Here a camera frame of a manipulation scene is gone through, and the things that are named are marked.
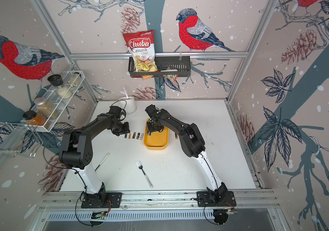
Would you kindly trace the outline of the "clear acrylic spice rack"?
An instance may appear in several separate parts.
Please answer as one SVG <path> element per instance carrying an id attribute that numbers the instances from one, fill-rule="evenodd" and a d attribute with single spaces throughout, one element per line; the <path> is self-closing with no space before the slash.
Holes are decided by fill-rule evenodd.
<path id="1" fill-rule="evenodd" d="M 70 76 L 74 72 L 79 72 L 81 74 L 81 83 L 77 88 L 72 88 L 70 85 L 67 84 L 68 79 L 70 78 Z M 46 90 L 45 94 L 43 96 L 41 96 L 41 97 L 44 97 L 46 100 L 52 102 L 56 106 L 56 109 L 59 111 L 58 118 L 57 119 L 47 119 L 47 121 L 50 123 L 50 126 L 48 128 L 46 128 L 44 126 L 31 125 L 31 124 L 27 123 L 25 119 L 23 119 L 21 121 L 20 127 L 25 127 L 25 128 L 37 131 L 37 132 L 51 132 L 51 130 L 55 127 L 58 119 L 61 117 L 61 114 L 67 108 L 67 106 L 68 106 L 69 102 L 71 101 L 71 99 L 78 93 L 78 90 L 82 87 L 82 84 L 85 80 L 85 76 L 84 76 L 83 72 L 82 71 L 77 71 L 77 70 L 63 72 L 63 74 L 61 74 L 61 77 L 63 79 L 64 84 L 66 86 L 69 86 L 71 92 L 73 93 L 73 96 L 71 98 L 61 99 L 57 95 L 56 88 L 53 85 L 51 85 L 51 87 Z M 36 108 L 35 103 L 34 103 L 34 106 L 32 107 L 32 110 L 37 112 L 38 114 L 40 114 L 38 112 L 37 108 Z"/>

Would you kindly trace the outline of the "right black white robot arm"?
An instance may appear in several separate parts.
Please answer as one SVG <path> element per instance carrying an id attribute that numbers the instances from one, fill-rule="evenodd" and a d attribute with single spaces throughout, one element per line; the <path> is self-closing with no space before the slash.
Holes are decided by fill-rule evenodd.
<path id="1" fill-rule="evenodd" d="M 150 117 L 147 122 L 149 133 L 162 132 L 164 128 L 172 130 L 178 135 L 183 152 L 193 158 L 205 179 L 209 199 L 209 205 L 220 205 L 226 202 L 228 189 L 217 176 L 205 151 L 205 141 L 196 124 L 184 123 L 173 117 L 165 109 L 158 109 L 155 105 L 149 105 L 145 109 Z"/>

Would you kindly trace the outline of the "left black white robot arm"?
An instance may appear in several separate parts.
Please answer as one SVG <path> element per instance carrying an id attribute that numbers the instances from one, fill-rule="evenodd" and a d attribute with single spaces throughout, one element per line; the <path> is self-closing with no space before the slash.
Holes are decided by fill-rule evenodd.
<path id="1" fill-rule="evenodd" d="M 104 130 L 114 135 L 128 134 L 129 123 L 123 123 L 126 111 L 112 106 L 108 113 L 101 113 L 92 122 L 75 129 L 67 130 L 62 136 L 59 161 L 75 171 L 83 182 L 81 208 L 104 208 L 111 206 L 104 183 L 99 179 L 91 161 L 93 159 L 92 140 Z"/>

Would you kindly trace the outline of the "red cassava chips bag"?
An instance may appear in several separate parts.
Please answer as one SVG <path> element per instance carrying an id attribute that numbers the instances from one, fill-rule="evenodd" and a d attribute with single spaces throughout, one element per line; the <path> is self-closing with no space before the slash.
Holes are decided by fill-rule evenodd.
<path id="1" fill-rule="evenodd" d="M 132 55 L 133 68 L 131 72 L 157 72 L 155 63 L 154 31 L 123 33 L 126 46 Z"/>

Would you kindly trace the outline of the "silver lid spice jar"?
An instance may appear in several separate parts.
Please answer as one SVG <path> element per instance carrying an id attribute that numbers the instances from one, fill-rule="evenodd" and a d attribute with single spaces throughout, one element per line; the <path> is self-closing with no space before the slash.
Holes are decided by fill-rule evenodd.
<path id="1" fill-rule="evenodd" d="M 39 97 L 34 100 L 38 112 L 44 116 L 45 119 L 57 119 L 59 116 L 59 111 L 56 106 L 46 100 L 44 97 Z"/>

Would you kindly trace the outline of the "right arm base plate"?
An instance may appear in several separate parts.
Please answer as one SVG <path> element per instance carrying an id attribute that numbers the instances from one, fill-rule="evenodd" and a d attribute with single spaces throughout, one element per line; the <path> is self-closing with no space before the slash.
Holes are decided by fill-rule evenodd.
<path id="1" fill-rule="evenodd" d="M 228 191 L 226 196 L 217 203 L 211 201 L 210 194 L 207 191 L 197 191 L 196 199 L 198 207 L 235 207 L 237 205 L 232 191 Z"/>

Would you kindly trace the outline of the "red spice jar black lid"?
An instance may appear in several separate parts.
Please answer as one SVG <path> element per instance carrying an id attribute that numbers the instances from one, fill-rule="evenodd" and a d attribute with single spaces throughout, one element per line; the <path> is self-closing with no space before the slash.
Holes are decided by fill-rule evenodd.
<path id="1" fill-rule="evenodd" d="M 41 114 L 38 114 L 33 110 L 26 111 L 23 114 L 23 118 L 26 120 L 27 123 L 34 126 L 44 126 L 46 128 L 50 126 L 50 123 L 47 121 L 46 118 L 44 118 Z"/>

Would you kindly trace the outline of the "yellow plastic storage box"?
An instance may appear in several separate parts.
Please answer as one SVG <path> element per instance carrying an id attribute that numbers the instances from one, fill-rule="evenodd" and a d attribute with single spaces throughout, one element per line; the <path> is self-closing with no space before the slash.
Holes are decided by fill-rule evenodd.
<path id="1" fill-rule="evenodd" d="M 169 129 L 164 127 L 162 132 L 152 132 L 149 133 L 148 125 L 146 125 L 144 133 L 144 145 L 149 150 L 164 150 L 169 141 Z"/>

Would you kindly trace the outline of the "black wall basket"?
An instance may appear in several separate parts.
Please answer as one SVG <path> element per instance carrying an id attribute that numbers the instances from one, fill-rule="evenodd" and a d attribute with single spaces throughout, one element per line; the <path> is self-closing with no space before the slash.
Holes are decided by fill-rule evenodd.
<path id="1" fill-rule="evenodd" d="M 178 77 L 189 77 L 191 73 L 189 56 L 156 56 L 155 62 L 157 71 L 145 72 L 135 71 L 134 60 L 129 58 L 128 72 L 130 77 L 139 78 L 142 76 L 153 76 L 155 78 L 165 75 L 177 75 Z"/>

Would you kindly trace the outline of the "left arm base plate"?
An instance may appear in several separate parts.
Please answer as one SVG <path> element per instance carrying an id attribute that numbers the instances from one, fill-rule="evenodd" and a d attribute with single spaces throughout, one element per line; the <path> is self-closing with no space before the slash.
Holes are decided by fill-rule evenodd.
<path id="1" fill-rule="evenodd" d="M 121 192 L 84 193 L 81 208 L 119 208 L 122 195 Z"/>

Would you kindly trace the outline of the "small clear spice jar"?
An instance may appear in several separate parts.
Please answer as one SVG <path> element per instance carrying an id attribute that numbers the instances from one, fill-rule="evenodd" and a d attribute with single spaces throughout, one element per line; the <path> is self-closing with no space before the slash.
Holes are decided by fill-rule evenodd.
<path id="1" fill-rule="evenodd" d="M 81 83 L 81 74 L 79 72 L 74 72 L 67 81 L 67 84 L 72 88 L 77 88 Z"/>

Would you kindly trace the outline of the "silver metal fork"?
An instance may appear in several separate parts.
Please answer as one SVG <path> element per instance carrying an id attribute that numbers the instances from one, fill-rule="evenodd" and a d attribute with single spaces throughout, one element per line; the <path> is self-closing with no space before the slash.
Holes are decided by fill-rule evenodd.
<path id="1" fill-rule="evenodd" d="M 150 187 L 151 189 L 153 189 L 153 188 L 154 188 L 153 183 L 151 182 L 151 180 L 150 180 L 150 178 L 148 177 L 148 175 L 145 173 L 145 171 L 144 171 L 144 169 L 143 169 L 143 165 L 142 165 L 142 163 L 141 163 L 140 161 L 137 161 L 136 164 L 137 164 L 138 168 L 142 171 L 142 173 L 143 173 L 143 175 L 144 175 L 144 177 L 145 177 L 145 179 L 146 179 L 146 181 L 147 181 L 149 187 Z"/>

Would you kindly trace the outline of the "white ceramic cup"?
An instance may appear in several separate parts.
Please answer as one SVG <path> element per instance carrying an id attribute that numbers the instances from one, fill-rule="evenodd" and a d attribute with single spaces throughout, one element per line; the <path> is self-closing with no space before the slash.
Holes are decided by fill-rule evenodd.
<path id="1" fill-rule="evenodd" d="M 133 96 L 120 98 L 118 104 L 125 110 L 127 115 L 133 114 L 136 111 L 136 101 Z"/>

